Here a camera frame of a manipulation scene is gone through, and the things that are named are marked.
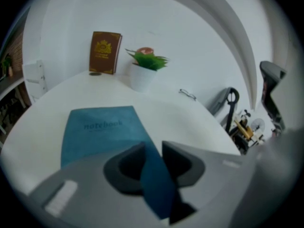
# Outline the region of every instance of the white wall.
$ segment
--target white wall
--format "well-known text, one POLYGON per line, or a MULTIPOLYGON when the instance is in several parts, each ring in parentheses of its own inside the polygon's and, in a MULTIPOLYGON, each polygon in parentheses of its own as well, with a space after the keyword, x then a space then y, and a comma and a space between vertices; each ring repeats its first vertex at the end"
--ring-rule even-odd
POLYGON ((226 43, 245 80, 252 108, 256 105, 257 74, 253 51, 246 31, 226 0, 175 0, 203 18, 226 43))
POLYGON ((20 10, 20 12, 17 14, 17 16, 15 17, 12 25, 10 26, 0 49, 0 55, 2 53, 2 51, 4 50, 4 45, 7 41, 7 39, 9 38, 11 32, 13 31, 13 29, 15 28, 15 26, 17 25, 18 21, 22 18, 22 16, 26 13, 26 11, 30 8, 30 6, 32 5, 34 0, 28 0, 28 2, 23 6, 23 8, 20 10))
POLYGON ((45 12, 39 46, 48 89, 65 79, 64 69, 69 47, 67 30, 75 1, 50 0, 45 12))
POLYGON ((250 108, 243 76, 227 45, 205 20, 174 0, 77 0, 68 28, 65 78, 88 69, 93 31, 123 35, 117 74, 128 73, 131 58, 125 48, 150 46, 171 60, 155 83, 185 88, 204 105, 232 86, 240 92, 239 107, 250 108))
POLYGON ((40 59, 40 41, 43 19, 50 0, 33 0, 25 22, 22 41, 23 64, 40 59))
POLYGON ((304 59, 291 67, 271 93, 286 130, 304 126, 304 59))
POLYGON ((273 61, 271 26, 261 0, 226 0, 241 20, 249 38, 256 65, 256 107, 262 97, 261 61, 273 61))
POLYGON ((298 36, 275 0, 261 0, 271 26, 273 63, 288 71, 303 53, 298 36))

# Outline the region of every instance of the brown book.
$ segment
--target brown book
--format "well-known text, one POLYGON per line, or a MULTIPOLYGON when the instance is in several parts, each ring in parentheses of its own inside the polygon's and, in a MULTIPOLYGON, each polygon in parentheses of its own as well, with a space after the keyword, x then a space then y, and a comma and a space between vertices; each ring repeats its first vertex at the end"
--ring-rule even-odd
POLYGON ((106 74, 116 72, 116 64, 122 35, 110 32, 94 32, 91 43, 89 71, 106 74))

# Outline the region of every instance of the white pot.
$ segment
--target white pot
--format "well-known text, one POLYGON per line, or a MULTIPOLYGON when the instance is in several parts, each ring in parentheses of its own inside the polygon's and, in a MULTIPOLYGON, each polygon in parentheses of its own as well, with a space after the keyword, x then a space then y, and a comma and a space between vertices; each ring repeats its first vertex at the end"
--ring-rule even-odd
POLYGON ((137 92, 146 92, 156 75, 156 71, 132 64, 130 71, 131 88, 137 92))

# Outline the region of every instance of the gold emblem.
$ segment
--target gold emblem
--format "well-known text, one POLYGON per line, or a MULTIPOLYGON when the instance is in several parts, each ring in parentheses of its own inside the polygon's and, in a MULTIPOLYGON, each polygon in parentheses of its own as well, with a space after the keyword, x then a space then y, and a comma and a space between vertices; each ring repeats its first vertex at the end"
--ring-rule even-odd
POLYGON ((106 40, 102 40, 101 42, 97 42, 94 51, 99 53, 110 54, 111 50, 112 50, 111 43, 108 43, 106 40))

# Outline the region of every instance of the brick wall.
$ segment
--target brick wall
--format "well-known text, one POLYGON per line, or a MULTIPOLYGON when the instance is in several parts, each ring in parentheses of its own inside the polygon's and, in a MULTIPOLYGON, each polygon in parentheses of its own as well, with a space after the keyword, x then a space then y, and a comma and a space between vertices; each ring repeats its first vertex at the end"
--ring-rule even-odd
MULTIPOLYGON (((23 39, 23 30, 24 25, 22 25, 12 36, 12 38, 9 40, 9 43, 7 44, 4 53, 1 57, 1 62, 4 60, 5 56, 9 53, 11 56, 12 61, 12 69, 13 72, 19 72, 22 71, 22 39, 23 39)), ((18 86, 20 94, 23 98, 23 101, 27 105, 31 105, 29 100, 29 95, 26 91, 25 84, 22 83, 18 86)))
POLYGON ((22 38, 23 31, 12 38, 11 42, 8 44, 7 48, 1 58, 1 62, 4 60, 5 56, 9 53, 12 59, 13 72, 18 72, 22 70, 22 38))

